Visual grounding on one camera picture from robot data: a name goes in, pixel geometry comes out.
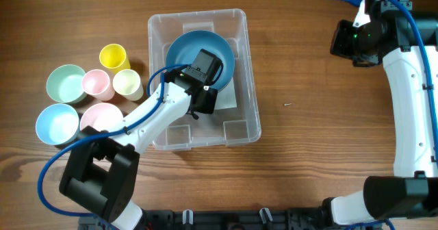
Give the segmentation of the dark blue bowl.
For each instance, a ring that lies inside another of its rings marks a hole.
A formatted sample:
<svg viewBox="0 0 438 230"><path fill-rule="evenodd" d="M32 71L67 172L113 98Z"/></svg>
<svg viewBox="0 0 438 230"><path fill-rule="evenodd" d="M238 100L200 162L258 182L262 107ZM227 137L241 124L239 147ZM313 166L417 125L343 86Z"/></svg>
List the dark blue bowl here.
<svg viewBox="0 0 438 230"><path fill-rule="evenodd" d="M195 30L179 36L166 55L166 66L193 63L198 52L204 49L216 55L223 63L223 70L213 88L221 91L231 81L235 70L234 52L229 43L212 31Z"/></svg>

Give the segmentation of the yellow plastic cup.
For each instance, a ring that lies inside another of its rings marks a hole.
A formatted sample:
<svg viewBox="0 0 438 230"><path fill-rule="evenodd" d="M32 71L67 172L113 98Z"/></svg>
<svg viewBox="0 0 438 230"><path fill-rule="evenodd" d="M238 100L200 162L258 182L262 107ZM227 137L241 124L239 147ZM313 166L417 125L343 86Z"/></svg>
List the yellow plastic cup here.
<svg viewBox="0 0 438 230"><path fill-rule="evenodd" d="M131 68L127 52L119 44L109 44L103 47L99 54L99 61L114 74Z"/></svg>

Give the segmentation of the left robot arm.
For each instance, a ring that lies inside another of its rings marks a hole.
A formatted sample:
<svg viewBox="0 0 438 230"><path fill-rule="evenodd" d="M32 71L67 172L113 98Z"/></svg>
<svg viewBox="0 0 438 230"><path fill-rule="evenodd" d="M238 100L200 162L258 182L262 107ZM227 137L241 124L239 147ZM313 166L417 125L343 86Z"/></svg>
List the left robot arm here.
<svg viewBox="0 0 438 230"><path fill-rule="evenodd" d="M116 131L87 126L71 147L60 192L121 229L134 229L143 212L132 200L140 155L169 124L214 112L213 84L224 64L201 49L190 65L163 73L159 88L126 116Z"/></svg>

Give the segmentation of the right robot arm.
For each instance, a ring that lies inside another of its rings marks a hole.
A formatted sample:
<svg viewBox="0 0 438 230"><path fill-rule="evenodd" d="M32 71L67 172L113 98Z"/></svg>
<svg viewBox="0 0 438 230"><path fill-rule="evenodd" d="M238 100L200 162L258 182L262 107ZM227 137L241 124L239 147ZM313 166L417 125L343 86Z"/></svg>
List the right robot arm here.
<svg viewBox="0 0 438 230"><path fill-rule="evenodd" d="M368 177L361 191L326 199L317 226L354 229L392 218L437 215L437 14L410 0L347 0L358 8L342 20L330 52L356 67L382 65L396 130L394 173Z"/></svg>

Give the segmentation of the cream plastic cup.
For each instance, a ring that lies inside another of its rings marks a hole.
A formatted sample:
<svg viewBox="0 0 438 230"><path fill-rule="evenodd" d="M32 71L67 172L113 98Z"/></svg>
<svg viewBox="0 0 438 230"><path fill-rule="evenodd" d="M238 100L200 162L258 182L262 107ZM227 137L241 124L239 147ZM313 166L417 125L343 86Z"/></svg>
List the cream plastic cup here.
<svg viewBox="0 0 438 230"><path fill-rule="evenodd" d="M144 94L139 74L131 69L124 69L116 73L112 84L118 94L130 101L138 101Z"/></svg>

